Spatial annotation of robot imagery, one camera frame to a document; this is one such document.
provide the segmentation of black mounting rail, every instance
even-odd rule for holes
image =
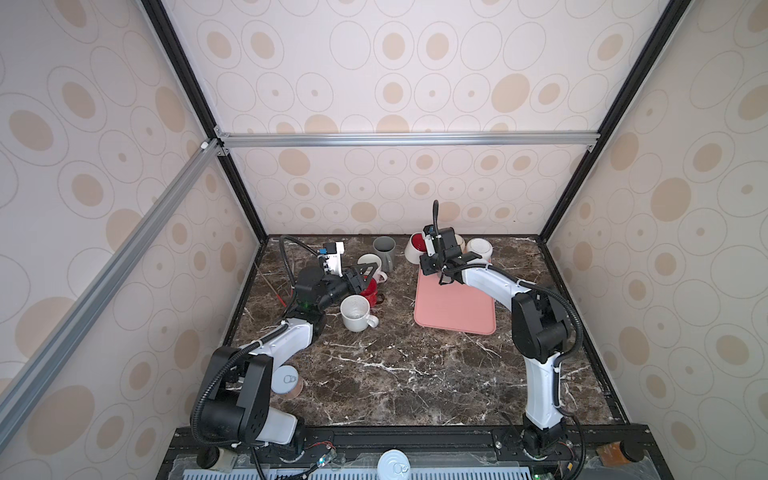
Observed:
[[[659,450],[654,436],[647,425],[584,425],[584,440],[587,444],[588,458],[595,455],[600,445],[631,440],[640,444],[647,452],[662,480],[673,480],[664,457]],[[488,462],[518,462],[528,466],[534,473],[552,472],[560,461],[571,459],[568,447],[559,445],[556,452],[543,461],[531,460],[518,444],[505,436],[506,425],[472,426],[318,426],[307,427],[306,442],[330,440],[336,452],[346,461],[352,461],[364,454],[381,454],[390,449],[398,449],[405,454],[413,453],[460,453],[470,452]],[[580,440],[575,427],[568,426],[568,439],[578,450]],[[200,446],[192,438],[189,428],[178,429],[170,443],[157,480],[166,480],[176,458],[191,457],[197,454]],[[259,461],[273,468],[307,468],[325,453],[322,446],[308,450],[297,462],[288,463],[280,458],[273,449],[258,449]],[[247,454],[247,447],[238,447],[238,452]]]

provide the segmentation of white mug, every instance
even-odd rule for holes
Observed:
[[[375,263],[379,265],[379,268],[373,272],[373,279],[376,281],[376,283],[384,283],[386,281],[387,275],[386,273],[382,272],[382,259],[380,259],[378,255],[375,253],[366,253],[357,259],[358,265],[363,265],[365,263]]]
[[[485,238],[473,238],[467,242],[467,251],[477,253],[487,262],[493,254],[493,246]]]
[[[413,237],[416,235],[421,235],[422,237],[424,236],[424,234],[421,232],[416,232],[411,235],[411,238],[408,239],[408,243],[406,244],[406,260],[408,260],[410,263],[413,263],[414,265],[419,265],[419,258],[424,254],[424,252],[413,246]]]
[[[462,249],[462,253],[467,253],[467,244],[464,243],[464,237],[458,233],[454,233],[453,236],[456,238],[456,245],[458,245],[458,248]]]
[[[344,326],[353,332],[379,325],[379,317],[371,315],[371,304],[362,295],[350,295],[341,302],[341,317]]]

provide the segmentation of pink tray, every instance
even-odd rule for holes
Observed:
[[[473,286],[439,285],[440,275],[419,269],[413,319],[421,326],[491,335],[496,331],[494,300]]]

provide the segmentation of polka dot wall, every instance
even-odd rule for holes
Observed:
[[[155,478],[256,247],[220,167],[206,168],[0,455],[0,479]],[[23,353],[33,326],[17,329]]]
[[[132,2],[13,2],[0,17],[4,388],[201,134]]]
[[[537,233],[583,145],[233,149],[271,233]]]
[[[237,133],[595,129],[666,4],[165,3]]]
[[[675,478],[768,455],[768,2],[698,2],[550,249]]]
[[[129,0],[0,8],[0,390],[198,149]],[[256,243],[218,166],[0,455],[0,478],[154,478]]]

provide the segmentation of mug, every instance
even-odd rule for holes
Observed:
[[[364,265],[366,263],[376,263],[379,265],[379,268],[376,269],[375,272],[373,272],[373,279],[377,283],[384,283],[387,281],[387,274],[382,272],[382,259],[379,258],[378,255],[375,253],[366,253],[359,259],[357,259],[358,265]]]
[[[379,318],[371,315],[371,305],[362,295],[350,295],[341,302],[341,317],[344,326],[352,332],[379,325]]]
[[[427,251],[427,245],[424,242],[424,234],[416,232],[406,244],[406,260],[415,265],[419,265],[419,258]]]
[[[371,283],[368,284],[365,290],[360,292],[360,296],[364,296],[368,300],[371,308],[386,300],[384,294],[379,293],[379,284],[376,282],[376,278],[371,279]]]
[[[485,238],[473,238],[467,242],[467,251],[477,253],[487,262],[493,253],[493,246]]]
[[[392,237],[375,239],[373,251],[382,259],[382,272],[391,272],[395,266],[395,239]]]
[[[467,253],[467,244],[464,242],[464,237],[458,233],[454,233],[453,236],[456,237],[456,245],[462,250],[462,253]]]

